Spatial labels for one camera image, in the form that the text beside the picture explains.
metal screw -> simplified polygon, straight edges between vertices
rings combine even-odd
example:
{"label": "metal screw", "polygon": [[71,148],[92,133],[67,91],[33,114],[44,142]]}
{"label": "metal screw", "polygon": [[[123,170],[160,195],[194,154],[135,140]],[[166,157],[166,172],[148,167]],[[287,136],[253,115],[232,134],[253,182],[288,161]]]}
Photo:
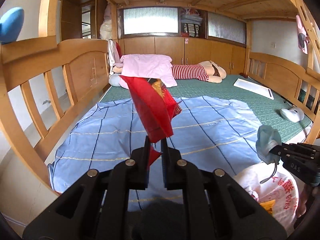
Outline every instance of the metal screw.
{"label": "metal screw", "polygon": [[134,166],[136,164],[136,161],[134,159],[128,159],[125,161],[125,165],[127,166]]}
{"label": "metal screw", "polygon": [[87,172],[87,175],[89,177],[95,177],[95,176],[97,176],[97,174],[98,174],[98,171],[95,169],[88,170],[88,172]]}
{"label": "metal screw", "polygon": [[224,176],[225,172],[222,169],[216,169],[214,171],[214,174],[216,174],[218,177],[222,177],[222,176]]}
{"label": "metal screw", "polygon": [[180,166],[180,167],[184,167],[187,165],[187,161],[184,160],[184,159],[180,159],[177,161],[177,165]]}

green mattress pad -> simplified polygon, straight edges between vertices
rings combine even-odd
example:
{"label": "green mattress pad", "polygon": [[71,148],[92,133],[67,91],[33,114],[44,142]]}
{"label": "green mattress pad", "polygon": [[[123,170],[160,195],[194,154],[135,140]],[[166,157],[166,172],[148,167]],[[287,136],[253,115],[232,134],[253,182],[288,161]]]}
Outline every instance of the green mattress pad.
{"label": "green mattress pad", "polygon": [[[238,78],[244,79],[239,75],[228,75],[221,83],[209,83],[197,79],[177,80],[178,86],[168,88],[173,97],[199,97],[209,96],[220,99],[236,99],[248,104],[254,114],[262,124],[271,125],[278,129],[283,142],[288,141],[300,131],[305,129],[311,120],[305,115],[304,119],[298,123],[289,123],[280,115],[279,109],[290,106],[284,99],[273,91],[274,100],[253,92],[233,86]],[[118,99],[130,98],[130,92],[121,87],[111,87],[105,94],[101,102],[109,102]]]}

wooden bed frame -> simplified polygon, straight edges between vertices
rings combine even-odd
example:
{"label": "wooden bed frame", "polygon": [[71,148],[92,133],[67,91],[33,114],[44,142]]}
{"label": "wooden bed frame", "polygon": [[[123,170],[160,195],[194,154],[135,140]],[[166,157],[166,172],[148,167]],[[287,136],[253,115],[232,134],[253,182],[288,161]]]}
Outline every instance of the wooden bed frame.
{"label": "wooden bed frame", "polygon": [[[37,38],[2,46],[0,126],[16,155],[42,183],[51,189],[48,167],[44,161],[75,118],[108,85],[108,42],[93,39],[65,40],[59,43],[56,49],[30,55],[25,53],[15,60],[10,60],[6,56],[14,55],[20,43],[32,45],[40,41],[41,38]],[[61,109],[51,72],[53,68],[59,66],[63,68],[64,81],[71,102],[66,112]],[[29,84],[31,78],[40,74],[44,75],[57,117],[57,121],[48,130],[36,107]],[[8,92],[17,86],[21,87],[31,119],[41,137],[34,148],[19,125],[8,97]]]}
{"label": "wooden bed frame", "polygon": [[[112,5],[112,37],[117,37],[117,7]],[[308,29],[311,44],[320,62],[319,40],[315,35],[314,20],[304,7],[302,0],[289,0],[298,9],[302,21]],[[0,47],[0,127],[11,144],[16,155],[30,171],[49,189],[49,172],[44,161],[60,137],[86,108],[89,102],[108,85],[108,42],[97,39],[75,39],[56,43],[56,9],[57,0],[41,0],[39,14],[39,38],[13,42]],[[306,107],[311,86],[316,89],[319,99],[320,74],[313,71],[313,50],[309,55],[308,69],[288,60],[262,53],[251,52],[250,22],[247,24],[246,72],[270,87],[296,106],[314,121],[307,138],[307,143],[314,143],[320,132],[320,110],[316,103],[312,109]],[[54,86],[53,68],[62,66],[64,81],[71,102],[70,108],[63,112]],[[44,75],[57,121],[47,129],[36,107],[29,80],[40,74]],[[308,89],[303,103],[298,101],[302,81],[307,82]],[[10,103],[8,92],[20,86],[31,119],[40,134],[40,141],[32,147]]]}

white shopping bag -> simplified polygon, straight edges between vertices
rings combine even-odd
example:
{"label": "white shopping bag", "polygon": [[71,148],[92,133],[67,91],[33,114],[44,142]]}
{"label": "white shopping bag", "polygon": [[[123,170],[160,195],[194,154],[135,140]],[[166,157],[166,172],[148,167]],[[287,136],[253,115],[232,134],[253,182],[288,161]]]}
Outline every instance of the white shopping bag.
{"label": "white shopping bag", "polygon": [[244,169],[234,179],[258,203],[276,200],[272,208],[273,217],[288,232],[298,207],[298,187],[290,172],[281,165],[271,179],[260,184],[272,174],[274,167],[274,163],[267,165],[261,162]]}

white computer mouse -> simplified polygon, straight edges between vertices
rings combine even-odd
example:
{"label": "white computer mouse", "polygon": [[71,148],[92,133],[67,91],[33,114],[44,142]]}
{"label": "white computer mouse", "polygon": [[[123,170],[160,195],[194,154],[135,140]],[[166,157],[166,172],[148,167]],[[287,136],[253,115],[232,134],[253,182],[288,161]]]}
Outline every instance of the white computer mouse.
{"label": "white computer mouse", "polygon": [[280,109],[280,114],[288,122],[300,122],[304,118],[304,112],[298,107],[293,107],[289,110],[282,108]]}

